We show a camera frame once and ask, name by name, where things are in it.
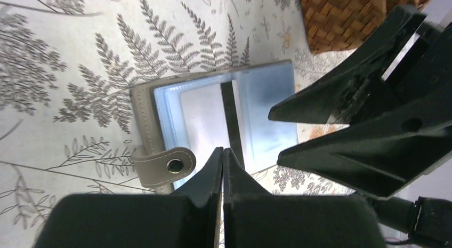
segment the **black cable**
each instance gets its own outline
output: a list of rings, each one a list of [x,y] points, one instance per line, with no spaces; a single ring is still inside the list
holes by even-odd
[[[396,246],[396,245],[411,244],[411,240],[410,240],[410,239],[403,240],[403,241],[385,241],[385,242],[386,242],[386,244],[394,245],[394,246]]]

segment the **brown wicker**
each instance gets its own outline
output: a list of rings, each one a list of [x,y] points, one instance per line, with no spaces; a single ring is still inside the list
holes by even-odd
[[[397,4],[429,0],[301,0],[312,53],[359,47]]]

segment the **gray wallet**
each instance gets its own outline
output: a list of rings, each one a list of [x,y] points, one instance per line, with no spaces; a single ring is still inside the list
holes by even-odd
[[[132,161],[141,184],[172,192],[200,170],[211,146],[232,147],[250,173],[275,165],[281,150],[297,144],[296,124],[269,121],[268,112],[294,90],[287,60],[135,86],[143,146]]]

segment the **floral tablecloth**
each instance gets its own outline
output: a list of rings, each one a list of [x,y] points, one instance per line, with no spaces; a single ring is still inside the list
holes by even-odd
[[[71,193],[149,193],[129,89],[292,59],[302,89],[350,52],[313,56],[298,0],[0,0],[0,246],[30,247]],[[341,126],[299,125],[299,141]],[[274,194],[344,194],[314,174],[255,174]]]

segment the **white stitching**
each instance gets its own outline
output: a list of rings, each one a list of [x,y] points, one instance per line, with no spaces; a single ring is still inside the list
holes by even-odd
[[[159,184],[166,183],[166,182],[170,182],[170,181],[172,181],[172,180],[175,180],[175,179],[177,179],[177,178],[184,177],[185,175],[190,174],[190,173],[191,173],[191,172],[190,172],[191,169],[193,169],[193,160],[191,159],[190,154],[188,154],[188,153],[185,152],[185,151],[175,151],[175,152],[169,153],[169,154],[167,154],[167,155],[159,156],[159,157],[156,157],[156,158],[153,158],[153,159],[142,160],[142,161],[134,161],[134,160],[132,160],[132,162],[133,162],[133,163],[135,163],[135,162],[137,162],[137,163],[142,163],[142,162],[154,161],[154,160],[159,159],[159,158],[162,158],[162,157],[171,156],[171,155],[173,155],[173,154],[175,154],[175,153],[184,153],[184,154],[186,154],[186,155],[188,156],[188,158],[190,159],[190,169],[188,169],[188,171],[187,171],[186,173],[184,173],[184,174],[182,174],[182,175],[178,175],[178,176],[174,177],[173,179],[165,180],[165,181],[159,182],[159,183],[153,183],[153,184],[150,184],[150,185],[159,185]]]
[[[152,147],[151,134],[149,133],[148,122],[146,121],[146,117],[144,116],[143,103],[141,102],[141,92],[142,91],[143,90],[140,90],[138,92],[138,102],[140,103],[141,113],[143,114],[144,125],[146,127],[146,132],[148,133],[149,143],[151,144],[151,152],[152,152],[152,154],[154,154],[154,148]]]

